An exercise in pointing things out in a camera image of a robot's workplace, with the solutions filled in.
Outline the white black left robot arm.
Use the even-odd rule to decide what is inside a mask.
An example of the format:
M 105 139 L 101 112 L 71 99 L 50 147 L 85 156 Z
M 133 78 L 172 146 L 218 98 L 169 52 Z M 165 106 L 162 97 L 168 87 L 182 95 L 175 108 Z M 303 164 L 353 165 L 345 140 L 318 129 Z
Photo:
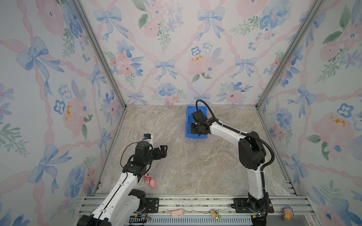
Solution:
M 152 162 L 167 156 L 168 146 L 153 147 L 148 141 L 137 143 L 135 153 L 123 167 L 119 181 L 91 215 L 82 215 L 78 226 L 123 226 L 135 212 L 146 208 L 145 192 L 135 189 Z

